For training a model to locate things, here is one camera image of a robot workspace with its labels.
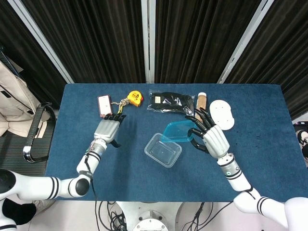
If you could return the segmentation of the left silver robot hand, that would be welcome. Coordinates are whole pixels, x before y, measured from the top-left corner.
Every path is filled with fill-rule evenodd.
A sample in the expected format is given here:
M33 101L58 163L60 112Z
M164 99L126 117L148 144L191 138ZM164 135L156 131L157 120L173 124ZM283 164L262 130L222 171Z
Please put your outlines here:
M125 118L126 115L122 113L106 115L98 124L94 132L94 138L102 139L106 144L111 144L115 148L119 148L121 145L115 141L115 136Z

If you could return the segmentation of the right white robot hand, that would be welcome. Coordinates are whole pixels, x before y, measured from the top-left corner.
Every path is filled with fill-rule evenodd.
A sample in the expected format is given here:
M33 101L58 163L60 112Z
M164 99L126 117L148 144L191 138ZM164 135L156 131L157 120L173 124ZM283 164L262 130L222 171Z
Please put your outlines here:
M230 144L223 131L204 108L201 107L194 111L199 115L201 121L191 115L186 115L185 118L192 121L199 129L190 128L187 136L191 137L194 134L200 137L204 144L198 143L194 138L190 143L197 150L208 153L215 159L224 157L228 153Z

